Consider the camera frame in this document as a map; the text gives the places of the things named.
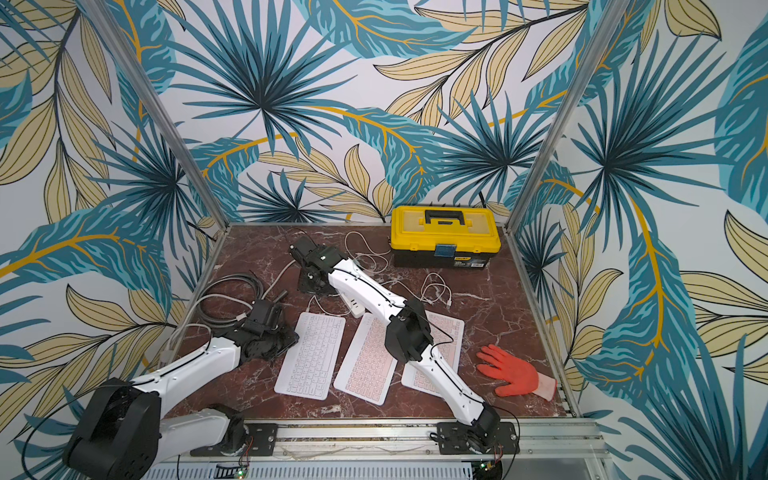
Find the white power strip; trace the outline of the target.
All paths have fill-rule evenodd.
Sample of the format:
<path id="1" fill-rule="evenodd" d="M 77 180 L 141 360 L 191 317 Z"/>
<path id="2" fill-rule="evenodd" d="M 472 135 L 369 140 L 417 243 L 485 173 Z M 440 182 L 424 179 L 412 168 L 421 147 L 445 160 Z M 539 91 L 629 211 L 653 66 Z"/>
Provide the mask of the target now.
<path id="1" fill-rule="evenodd" d="M 365 314 L 365 312 L 366 312 L 365 307 L 362 304 L 360 304 L 358 301 L 356 301 L 354 299 L 350 299 L 350 298 L 348 298 L 346 296 L 344 296 L 342 298 L 342 300 L 345 302 L 345 304 L 347 305 L 347 307 L 349 309 L 349 313 L 354 318 L 361 318 Z"/>

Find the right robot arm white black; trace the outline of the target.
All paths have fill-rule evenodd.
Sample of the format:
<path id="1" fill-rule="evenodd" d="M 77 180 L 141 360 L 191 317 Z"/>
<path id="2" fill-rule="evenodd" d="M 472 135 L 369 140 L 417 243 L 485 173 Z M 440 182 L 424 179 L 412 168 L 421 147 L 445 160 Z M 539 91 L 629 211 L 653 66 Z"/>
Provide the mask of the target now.
<path id="1" fill-rule="evenodd" d="M 375 281 L 333 246 L 302 236 L 290 253 L 316 293 L 333 290 L 356 301 L 386 326 L 384 345 L 397 361 L 425 375 L 454 414 L 438 425 L 437 439 L 450 454 L 488 454 L 497 446 L 498 412 L 477 395 L 450 367 L 435 344 L 424 304 L 397 295 Z"/>

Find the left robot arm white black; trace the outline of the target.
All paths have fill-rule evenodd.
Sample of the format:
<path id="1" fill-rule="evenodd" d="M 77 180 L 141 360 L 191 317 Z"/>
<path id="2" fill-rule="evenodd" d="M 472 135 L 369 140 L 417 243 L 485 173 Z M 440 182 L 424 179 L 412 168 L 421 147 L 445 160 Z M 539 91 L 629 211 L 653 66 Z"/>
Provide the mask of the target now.
<path id="1" fill-rule="evenodd" d="M 279 302 L 255 300 L 228 327 L 179 360 L 131 381 L 111 378 L 94 392 L 64 448 L 65 466 L 90 479 L 141 479 L 156 464 L 184 453 L 251 455 L 262 428 L 221 404 L 186 416 L 167 413 L 197 390 L 252 360 L 271 360 L 299 340 Z"/>

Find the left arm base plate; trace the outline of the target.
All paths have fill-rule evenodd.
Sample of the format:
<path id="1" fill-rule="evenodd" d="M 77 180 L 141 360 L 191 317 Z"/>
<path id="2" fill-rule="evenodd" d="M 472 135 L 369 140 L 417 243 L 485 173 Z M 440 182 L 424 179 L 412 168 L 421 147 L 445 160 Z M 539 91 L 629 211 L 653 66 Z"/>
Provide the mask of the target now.
<path id="1" fill-rule="evenodd" d="M 269 457 L 273 455 L 278 425 L 275 423 L 238 423 L 230 426 L 224 438 L 212 446 L 190 452 L 192 457 Z"/>

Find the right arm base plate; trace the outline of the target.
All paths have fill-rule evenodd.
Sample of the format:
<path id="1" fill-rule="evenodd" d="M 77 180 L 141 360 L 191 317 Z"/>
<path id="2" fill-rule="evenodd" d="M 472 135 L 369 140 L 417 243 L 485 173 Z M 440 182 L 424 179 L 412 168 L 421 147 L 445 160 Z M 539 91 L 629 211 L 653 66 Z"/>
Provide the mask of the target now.
<path id="1" fill-rule="evenodd" d="M 511 455 L 520 451 L 520 436 L 511 422 L 501 422 L 491 433 L 459 422 L 440 422 L 429 438 L 441 455 Z"/>

